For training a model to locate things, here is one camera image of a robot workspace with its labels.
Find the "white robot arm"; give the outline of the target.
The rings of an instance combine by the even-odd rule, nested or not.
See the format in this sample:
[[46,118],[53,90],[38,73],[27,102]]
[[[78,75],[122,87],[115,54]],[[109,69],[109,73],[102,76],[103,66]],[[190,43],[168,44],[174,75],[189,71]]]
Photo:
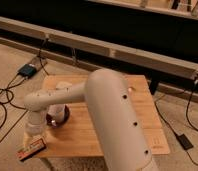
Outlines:
[[39,90],[24,99],[29,110],[26,132],[43,132],[50,105],[84,102],[109,171],[159,171],[129,95],[124,76],[98,69],[84,82],[60,90]]

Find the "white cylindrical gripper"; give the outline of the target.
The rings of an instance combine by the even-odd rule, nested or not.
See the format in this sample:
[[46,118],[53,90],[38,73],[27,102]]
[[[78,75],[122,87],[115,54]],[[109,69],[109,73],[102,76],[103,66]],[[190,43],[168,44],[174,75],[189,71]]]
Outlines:
[[31,142],[36,137],[46,137],[46,112],[45,111],[30,111],[25,124],[24,141]]

